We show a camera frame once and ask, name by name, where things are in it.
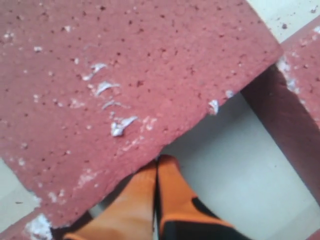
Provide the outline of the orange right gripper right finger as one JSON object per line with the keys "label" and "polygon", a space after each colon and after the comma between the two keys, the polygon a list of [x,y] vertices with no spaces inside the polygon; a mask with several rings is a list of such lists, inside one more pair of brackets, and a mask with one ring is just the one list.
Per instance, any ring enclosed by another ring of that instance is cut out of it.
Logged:
{"label": "orange right gripper right finger", "polygon": [[161,240],[230,240],[233,226],[198,209],[197,194],[182,176],[178,160],[161,155],[157,165]]}

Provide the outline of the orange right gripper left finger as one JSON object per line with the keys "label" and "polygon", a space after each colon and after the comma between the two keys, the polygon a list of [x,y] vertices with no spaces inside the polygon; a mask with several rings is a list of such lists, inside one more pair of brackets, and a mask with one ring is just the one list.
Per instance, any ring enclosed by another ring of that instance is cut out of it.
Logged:
{"label": "orange right gripper left finger", "polygon": [[152,240],[157,167],[135,173],[118,197],[96,218],[64,240]]}

